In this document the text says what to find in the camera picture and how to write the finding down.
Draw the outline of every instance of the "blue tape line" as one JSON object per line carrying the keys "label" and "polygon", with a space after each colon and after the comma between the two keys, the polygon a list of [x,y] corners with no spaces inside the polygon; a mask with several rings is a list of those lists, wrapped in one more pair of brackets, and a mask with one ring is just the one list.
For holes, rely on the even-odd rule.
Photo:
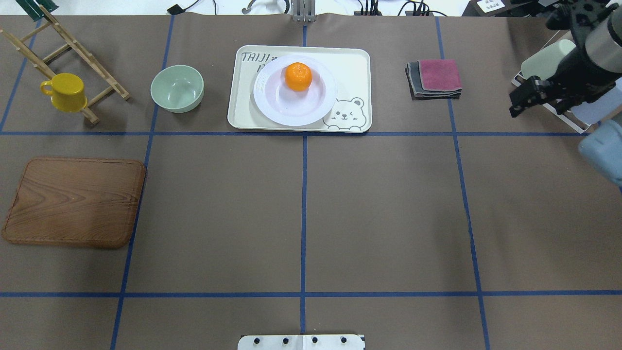
{"label": "blue tape line", "polygon": [[300,131],[249,132],[249,131],[155,131],[156,136],[300,136]]}
{"label": "blue tape line", "polygon": [[149,136],[148,131],[3,131],[6,136]]}
{"label": "blue tape line", "polygon": [[[37,21],[36,28],[39,28],[41,25],[41,20]],[[30,38],[30,42],[28,43],[28,48],[32,49],[32,46],[35,43],[35,38],[37,34],[33,35]],[[22,80],[22,74],[24,73],[24,69],[26,68],[26,62],[28,60],[24,57],[22,60],[22,65],[19,67],[19,73],[17,73],[17,78],[15,78],[15,83],[13,83],[13,89],[11,90],[11,95],[9,96],[9,101],[6,104],[6,108],[4,109],[4,114],[2,114],[2,120],[0,120],[0,131],[4,128],[4,124],[6,123],[6,118],[9,116],[9,111],[11,110],[11,105],[13,104],[13,98],[15,98],[15,93],[17,92],[17,87],[19,86],[19,81]]]}
{"label": "blue tape line", "polygon": [[622,295],[622,290],[515,290],[483,291],[483,296]]}
{"label": "blue tape line", "polygon": [[302,220],[300,223],[300,332],[305,332],[305,292],[307,291],[307,134],[302,137]]}
{"label": "blue tape line", "polygon": [[521,132],[464,132],[456,131],[457,136],[581,136],[585,137],[590,133],[521,133]]}
{"label": "blue tape line", "polygon": [[126,298],[300,298],[296,291],[241,293],[125,293]]}
{"label": "blue tape line", "polygon": [[436,21],[436,36],[439,39],[440,59],[444,60],[445,50],[443,49],[443,35],[440,33],[440,21],[438,17],[434,17],[434,20]]}
{"label": "blue tape line", "polygon": [[[173,36],[173,24],[174,23],[175,23],[175,16],[171,16],[170,23],[169,23],[169,33],[166,38],[166,46],[164,49],[164,58],[162,59],[162,69],[166,68],[166,62],[169,57],[170,39]],[[151,118],[151,132],[149,135],[149,141],[147,142],[147,150],[145,152],[145,160],[144,160],[144,164],[147,169],[149,169],[149,157],[151,156],[151,145],[153,143],[154,131],[156,128],[157,112],[158,112],[158,106],[154,104],[154,112]],[[115,349],[117,337],[119,335],[119,325],[121,324],[121,314],[123,313],[123,302],[125,298],[126,287],[128,285],[129,266],[132,261],[132,252],[134,251],[134,239],[136,238],[136,228],[138,226],[138,219],[140,218],[140,213],[141,213],[141,204],[142,204],[142,197],[144,195],[145,182],[142,184],[143,191],[141,192],[141,198],[138,202],[138,208],[136,211],[136,220],[134,221],[134,229],[132,230],[132,237],[129,240],[128,254],[126,257],[126,261],[125,261],[125,269],[123,270],[123,280],[121,281],[121,295],[119,296],[119,303],[117,305],[117,313],[114,318],[114,328],[113,328],[112,340],[110,342],[110,350]]]}
{"label": "blue tape line", "polygon": [[476,291],[309,291],[309,298],[414,298],[478,296]]}
{"label": "blue tape line", "polygon": [[[307,136],[453,136],[451,131],[373,131],[367,133],[306,132]],[[251,131],[0,131],[6,136],[300,136],[301,131],[251,132]],[[589,133],[533,133],[497,131],[458,131],[458,136],[587,136]]]}
{"label": "blue tape line", "polygon": [[[445,59],[445,52],[443,50],[443,35],[440,30],[440,21],[438,17],[434,18],[436,21],[436,33],[439,38],[439,50],[440,50],[440,58]],[[475,248],[475,238],[473,237],[473,225],[471,222],[471,212],[468,206],[468,196],[467,196],[467,186],[465,184],[464,172],[462,169],[462,158],[460,156],[460,144],[458,143],[458,130],[456,129],[456,120],[453,114],[453,104],[451,98],[447,99],[447,108],[449,109],[449,118],[452,123],[452,133],[453,133],[453,147],[456,153],[456,161],[458,163],[458,175],[460,176],[460,188],[462,190],[462,203],[465,208],[466,214],[466,222],[468,224],[468,234],[471,245],[471,260],[473,261],[473,273],[475,274],[475,286],[477,287],[478,293],[478,303],[480,306],[480,318],[481,318],[481,329],[484,336],[484,345],[486,350],[490,350],[490,339],[488,336],[488,322],[486,320],[486,310],[484,307],[484,298],[481,295],[481,280],[480,280],[480,268],[477,262],[477,251]]]}
{"label": "blue tape line", "polygon": [[[599,296],[622,295],[622,290],[518,290],[518,291],[275,291],[275,292],[135,292],[124,298],[451,298],[504,296]],[[0,298],[119,298],[120,293],[5,291]]]}
{"label": "blue tape line", "polygon": [[120,293],[91,293],[72,291],[4,291],[0,298],[119,298]]}

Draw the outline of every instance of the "gray cloth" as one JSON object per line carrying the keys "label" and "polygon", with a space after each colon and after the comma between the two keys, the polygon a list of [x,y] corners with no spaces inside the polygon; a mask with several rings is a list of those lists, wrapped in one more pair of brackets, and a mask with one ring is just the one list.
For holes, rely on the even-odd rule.
{"label": "gray cloth", "polygon": [[462,89],[447,92],[428,91],[424,89],[421,85],[419,62],[409,62],[406,64],[406,75],[415,98],[419,98],[421,100],[431,100],[433,98],[458,98],[462,93]]}

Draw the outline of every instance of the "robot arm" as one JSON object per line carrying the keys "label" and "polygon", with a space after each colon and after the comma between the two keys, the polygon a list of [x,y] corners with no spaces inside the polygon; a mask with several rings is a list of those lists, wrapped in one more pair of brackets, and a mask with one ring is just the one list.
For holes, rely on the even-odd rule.
{"label": "robot arm", "polygon": [[[560,115],[583,102],[597,101],[622,77],[622,9],[617,4],[606,7],[608,0],[568,2],[549,17],[547,27],[570,29],[576,47],[550,77],[526,77],[510,93],[512,117],[553,101]],[[622,186],[622,113],[583,139],[579,152],[604,177]]]}
{"label": "robot arm", "polygon": [[552,30],[570,29],[576,43],[545,79],[532,76],[510,93],[510,114],[556,101],[557,114],[583,102],[594,102],[622,77],[622,10],[608,0],[578,0],[560,6],[547,21]]}

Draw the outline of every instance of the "yellow mug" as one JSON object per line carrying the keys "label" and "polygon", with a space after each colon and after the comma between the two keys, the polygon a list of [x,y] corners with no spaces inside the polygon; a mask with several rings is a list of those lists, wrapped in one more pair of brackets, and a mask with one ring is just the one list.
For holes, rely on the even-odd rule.
{"label": "yellow mug", "polygon": [[52,80],[42,82],[40,88],[42,93],[52,97],[52,105],[60,111],[77,112],[86,107],[84,83],[77,75],[56,74]]}

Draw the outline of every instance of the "pink cloth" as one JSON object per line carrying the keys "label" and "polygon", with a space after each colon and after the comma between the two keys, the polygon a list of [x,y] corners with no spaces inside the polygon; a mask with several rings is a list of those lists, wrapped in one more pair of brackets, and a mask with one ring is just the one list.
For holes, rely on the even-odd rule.
{"label": "pink cloth", "polygon": [[420,60],[419,73],[424,90],[451,92],[462,89],[454,60]]}

